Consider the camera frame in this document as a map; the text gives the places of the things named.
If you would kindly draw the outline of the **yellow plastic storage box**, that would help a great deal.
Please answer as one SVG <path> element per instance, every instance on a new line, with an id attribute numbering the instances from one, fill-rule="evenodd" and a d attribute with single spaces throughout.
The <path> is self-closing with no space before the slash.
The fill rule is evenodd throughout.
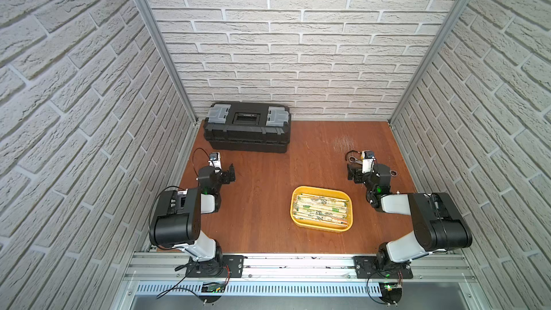
<path id="1" fill-rule="evenodd" d="M 291 205 L 295 200 L 296 196 L 299 194 L 321 195 L 321 196 L 333 197 L 338 199 L 346 199 L 350 202 L 350 205 L 352 207 L 352 201 L 350 197 L 344 192 L 333 190 L 333 189 L 324 189 L 324 188 L 309 187 L 309 186 L 300 186 L 294 190 L 291 196 Z M 309 229 L 321 230 L 321 231 L 327 231 L 327 232 L 333 232 L 333 233 L 341 233 L 341 232 L 343 233 L 348 231 L 352 227 L 354 222 L 354 215 L 353 215 L 353 209 L 352 209 L 350 225 L 343 228 L 340 228 L 334 225 L 320 225 L 318 222 L 312 222 L 309 220 L 305 220 L 305 221 L 297 220 L 296 218 L 293 217 L 293 215 L 291 215 L 291 219 L 292 221 L 294 221 L 294 223 L 297 226 L 302 228 L 309 228 Z"/>

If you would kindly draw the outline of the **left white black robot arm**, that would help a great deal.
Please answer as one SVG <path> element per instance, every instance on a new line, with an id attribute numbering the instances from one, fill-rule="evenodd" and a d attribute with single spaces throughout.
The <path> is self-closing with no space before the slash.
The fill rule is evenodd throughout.
<path id="1" fill-rule="evenodd" d="M 220 210 L 222 185 L 235 182 L 235 168 L 205 166 L 198 174 L 198 186 L 159 193 L 149 223 L 149 240 L 161 250 L 179 250 L 191 261 L 185 266 L 197 276 L 228 276 L 220 244 L 202 232 L 202 216 Z"/>

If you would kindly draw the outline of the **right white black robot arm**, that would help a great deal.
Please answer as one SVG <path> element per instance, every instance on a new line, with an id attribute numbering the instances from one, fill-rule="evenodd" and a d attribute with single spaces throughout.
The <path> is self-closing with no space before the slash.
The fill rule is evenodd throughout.
<path id="1" fill-rule="evenodd" d="M 393 171 L 384 164 L 364 167 L 347 165 L 347 177 L 366 187 L 366 200 L 377 212 L 406 215 L 413 230 L 403 237 L 382 243 L 374 256 L 355 256 L 357 276 L 367 278 L 413 278 L 410 263 L 436 252 L 468 248 L 473 234 L 451 196 L 445 192 L 393 194 Z"/>

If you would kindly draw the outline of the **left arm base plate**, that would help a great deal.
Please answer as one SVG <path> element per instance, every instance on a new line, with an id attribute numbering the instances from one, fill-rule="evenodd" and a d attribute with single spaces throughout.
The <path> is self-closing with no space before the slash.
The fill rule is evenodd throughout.
<path id="1" fill-rule="evenodd" d="M 244 267 L 244 255 L 222 255 L 222 259 L 187 264 L 188 278 L 241 278 Z"/>

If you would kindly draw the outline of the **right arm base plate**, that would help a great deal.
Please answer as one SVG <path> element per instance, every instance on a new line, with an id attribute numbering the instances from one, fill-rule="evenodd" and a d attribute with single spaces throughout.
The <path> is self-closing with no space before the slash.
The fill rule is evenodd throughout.
<path id="1" fill-rule="evenodd" d="M 413 279 L 410 263 L 380 262 L 375 255 L 356 255 L 352 260 L 357 278 Z"/>

